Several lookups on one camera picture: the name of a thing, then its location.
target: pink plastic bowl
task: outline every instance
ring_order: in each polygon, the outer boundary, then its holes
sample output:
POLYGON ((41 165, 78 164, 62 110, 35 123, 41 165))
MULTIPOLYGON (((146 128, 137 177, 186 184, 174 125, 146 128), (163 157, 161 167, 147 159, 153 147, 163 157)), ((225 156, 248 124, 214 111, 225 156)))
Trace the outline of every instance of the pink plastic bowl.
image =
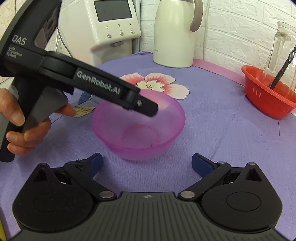
POLYGON ((158 104, 156 116, 147 117, 104 101, 92 118, 98 138, 111 152, 126 160, 146 160, 165 153, 185 125, 184 110, 175 99, 153 90, 140 93, 158 104))

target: appliance screen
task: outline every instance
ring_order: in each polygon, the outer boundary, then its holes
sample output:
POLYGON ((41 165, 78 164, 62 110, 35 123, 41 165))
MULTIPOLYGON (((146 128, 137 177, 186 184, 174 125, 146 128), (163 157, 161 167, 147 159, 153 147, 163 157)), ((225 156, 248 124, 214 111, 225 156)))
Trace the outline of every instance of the appliance screen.
POLYGON ((100 0, 94 1, 99 22, 108 20, 132 18, 127 0, 100 0))

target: white appliance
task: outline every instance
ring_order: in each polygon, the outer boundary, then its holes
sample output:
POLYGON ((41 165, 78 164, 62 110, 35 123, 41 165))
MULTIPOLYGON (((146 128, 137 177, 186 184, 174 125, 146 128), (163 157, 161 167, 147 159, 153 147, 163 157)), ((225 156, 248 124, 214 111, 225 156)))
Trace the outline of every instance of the white appliance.
POLYGON ((58 26, 72 56, 93 66, 131 55, 132 39, 141 36, 132 0, 71 1, 58 26))
POLYGON ((154 62, 190 67, 202 14, 202 0, 161 0, 154 23, 154 62))

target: human hand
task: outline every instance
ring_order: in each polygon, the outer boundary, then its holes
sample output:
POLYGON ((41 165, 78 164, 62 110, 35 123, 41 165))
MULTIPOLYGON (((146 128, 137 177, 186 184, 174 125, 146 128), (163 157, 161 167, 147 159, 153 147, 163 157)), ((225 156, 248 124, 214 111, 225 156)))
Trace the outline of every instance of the human hand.
MULTIPOLYGON (((0 88, 0 113, 16 126, 25 123, 24 114, 17 102, 17 99, 7 89, 0 88)), ((76 115, 76 110, 69 103, 56 111, 67 116, 76 115)), ((24 156, 34 151, 35 147, 43 141, 51 127, 51 121, 47 118, 36 127, 24 133, 10 131, 6 138, 10 142, 7 149, 13 154, 24 156)))

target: flower pattern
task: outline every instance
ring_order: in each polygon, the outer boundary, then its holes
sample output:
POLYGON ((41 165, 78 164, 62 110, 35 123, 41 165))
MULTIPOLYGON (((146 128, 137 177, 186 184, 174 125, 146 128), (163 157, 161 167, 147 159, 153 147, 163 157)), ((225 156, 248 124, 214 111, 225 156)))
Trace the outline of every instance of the flower pattern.
POLYGON ((133 73, 124 75, 121 79, 139 87, 140 89, 163 92, 175 99, 185 99, 186 96, 190 94, 189 89, 185 86, 172 84, 176 79, 161 73, 150 73, 146 77, 143 77, 138 73, 133 73))

